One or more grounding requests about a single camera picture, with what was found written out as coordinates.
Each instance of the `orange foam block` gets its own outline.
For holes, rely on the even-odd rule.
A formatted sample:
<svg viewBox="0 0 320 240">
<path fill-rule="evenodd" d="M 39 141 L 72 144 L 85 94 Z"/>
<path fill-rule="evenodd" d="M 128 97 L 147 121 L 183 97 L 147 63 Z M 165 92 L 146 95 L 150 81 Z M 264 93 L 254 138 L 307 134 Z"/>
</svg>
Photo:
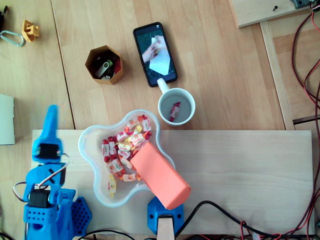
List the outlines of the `orange foam block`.
<svg viewBox="0 0 320 240">
<path fill-rule="evenodd" d="M 131 163 L 166 209 L 175 209 L 189 197 L 188 183 L 150 142 L 131 159 Z"/>
</svg>

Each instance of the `table surface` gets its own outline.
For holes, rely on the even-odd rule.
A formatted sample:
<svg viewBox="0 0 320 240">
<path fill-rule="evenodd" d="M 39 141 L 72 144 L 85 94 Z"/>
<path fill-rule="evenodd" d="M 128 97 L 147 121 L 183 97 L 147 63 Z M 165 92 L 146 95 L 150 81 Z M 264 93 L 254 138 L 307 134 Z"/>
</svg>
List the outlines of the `table surface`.
<svg viewBox="0 0 320 240">
<path fill-rule="evenodd" d="M 158 112 L 160 90 L 148 87 L 132 35 L 138 26 L 163 24 L 179 74 L 170 87 L 195 98 L 195 116 L 180 129 L 285 129 L 260 26 L 237 29 L 228 1 L 0 0 L 5 5 L 3 30 L 21 32 L 24 19 L 40 26 L 40 37 L 21 48 L 0 40 L 0 94 L 15 98 L 16 140 L 0 146 L 0 230 L 17 239 L 23 205 L 11 187 L 30 169 L 32 130 L 42 128 L 50 104 L 60 107 L 60 129 L 117 123 L 137 108 Z M 103 45 L 124 58 L 125 76 L 113 86 L 95 83 L 85 68 L 89 51 Z"/>
<path fill-rule="evenodd" d="M 76 129 L 114 124 L 139 108 L 159 117 L 161 91 L 148 87 L 133 37 L 152 22 L 163 24 L 179 75 L 169 86 L 195 98 L 195 115 L 180 129 L 284 129 L 260 26 L 237 29 L 228 1 L 52 0 L 52 7 Z M 84 67 L 90 50 L 104 45 L 124 60 L 116 85 L 96 83 Z"/>
<path fill-rule="evenodd" d="M 298 26 L 310 14 L 310 10 L 292 13 L 288 16 L 269 20 L 270 31 L 280 66 L 281 75 L 291 111 L 295 122 L 315 116 L 315 105 L 310 101 L 303 88 L 300 87 L 292 66 L 291 54 L 295 33 Z M 320 16 L 316 14 L 315 23 L 320 25 Z M 296 69 L 302 81 L 319 60 L 320 34 L 309 19 L 302 27 L 296 44 Z M 317 68 L 307 82 L 307 88 L 316 95 L 320 69 Z"/>
<path fill-rule="evenodd" d="M 24 19 L 41 27 L 40 37 L 23 47 L 0 39 L 0 94 L 14 97 L 15 135 L 15 145 L 0 146 L 0 231 L 23 239 L 24 204 L 12 186 L 30 169 L 32 130 L 42 128 L 51 104 L 60 107 L 60 128 L 73 129 L 74 123 L 50 1 L 0 0 L 0 8 L 5 5 L 3 30 L 21 33 Z"/>
<path fill-rule="evenodd" d="M 154 195 L 150 191 L 134 194 L 117 208 L 103 207 L 95 197 L 93 169 L 78 151 L 82 132 L 59 130 L 58 136 L 71 157 L 64 187 L 76 189 L 86 199 L 93 215 L 88 231 L 107 228 L 151 234 L 147 205 Z M 33 131 L 32 139 L 40 134 L 40 130 Z M 299 221 L 309 204 L 313 188 L 310 131 L 162 130 L 160 143 L 191 187 L 183 204 L 184 219 L 199 202 L 210 200 L 256 229 L 283 233 Z M 98 149 L 101 154 L 99 143 L 90 146 L 89 152 Z M 95 160 L 106 167 L 102 155 Z M 199 209 L 183 233 L 241 234 L 237 223 L 209 205 Z"/>
</svg>

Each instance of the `yellow 3d printed part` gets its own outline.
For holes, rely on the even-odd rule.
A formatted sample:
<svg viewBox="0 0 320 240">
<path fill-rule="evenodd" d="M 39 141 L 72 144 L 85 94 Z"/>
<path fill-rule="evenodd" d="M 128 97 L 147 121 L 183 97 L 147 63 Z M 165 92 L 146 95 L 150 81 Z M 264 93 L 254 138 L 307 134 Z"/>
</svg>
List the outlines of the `yellow 3d printed part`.
<svg viewBox="0 0 320 240">
<path fill-rule="evenodd" d="M 34 25 L 32 22 L 24 20 L 22 25 L 22 36 L 24 39 L 32 43 L 36 37 L 39 37 L 39 26 Z"/>
</svg>

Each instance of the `white paper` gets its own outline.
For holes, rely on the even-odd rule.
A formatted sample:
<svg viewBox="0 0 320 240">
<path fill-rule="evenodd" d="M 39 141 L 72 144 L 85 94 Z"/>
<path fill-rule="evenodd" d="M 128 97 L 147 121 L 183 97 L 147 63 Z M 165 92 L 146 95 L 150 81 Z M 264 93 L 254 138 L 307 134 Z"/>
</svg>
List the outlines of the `white paper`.
<svg viewBox="0 0 320 240">
<path fill-rule="evenodd" d="M 15 143 L 14 98 L 0 94 L 0 145 Z"/>
<path fill-rule="evenodd" d="M 156 43 L 157 40 L 152 37 L 151 38 L 151 44 Z M 156 71 L 159 74 L 167 75 L 169 71 L 169 65 L 170 65 L 170 56 L 168 53 L 168 49 L 165 43 L 160 45 L 161 50 L 159 51 L 158 55 L 150 60 L 149 68 L 153 71 Z"/>
</svg>

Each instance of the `keychain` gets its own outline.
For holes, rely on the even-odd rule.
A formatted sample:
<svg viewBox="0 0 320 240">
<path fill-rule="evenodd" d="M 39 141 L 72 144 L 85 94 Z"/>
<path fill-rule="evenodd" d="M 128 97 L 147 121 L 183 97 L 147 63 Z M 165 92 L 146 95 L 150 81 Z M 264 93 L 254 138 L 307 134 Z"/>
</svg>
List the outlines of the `keychain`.
<svg viewBox="0 0 320 240">
<path fill-rule="evenodd" d="M 2 26 L 4 25 L 4 21 L 5 21 L 4 14 L 7 12 L 7 9 L 8 9 L 8 6 L 5 6 L 3 12 L 0 11 L 0 30 L 2 29 Z M 22 39 L 21 43 L 17 43 L 17 42 L 14 42 L 14 41 L 10 40 L 9 38 L 5 37 L 4 34 L 11 34 L 11 35 L 14 35 L 14 36 L 19 36 Z M 3 40 L 7 41 L 8 43 L 16 45 L 17 47 L 21 47 L 25 43 L 25 39 L 21 34 L 15 33 L 15 32 L 12 32 L 12 31 L 7 31 L 7 30 L 1 31 L 0 32 L 0 37 Z"/>
</svg>

